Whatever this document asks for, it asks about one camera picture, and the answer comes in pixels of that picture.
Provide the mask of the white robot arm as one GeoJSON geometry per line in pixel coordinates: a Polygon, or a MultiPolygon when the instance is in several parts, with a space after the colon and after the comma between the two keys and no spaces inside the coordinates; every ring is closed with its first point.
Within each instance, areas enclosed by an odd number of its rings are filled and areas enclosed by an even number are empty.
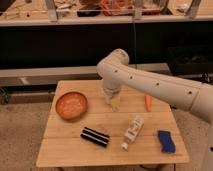
{"type": "Polygon", "coordinates": [[[201,171],[213,171],[213,152],[210,151],[213,147],[213,85],[138,70],[128,64],[129,56],[122,49],[113,50],[97,64],[106,102],[110,104],[121,86],[127,85],[208,122],[210,127],[201,171]]]}

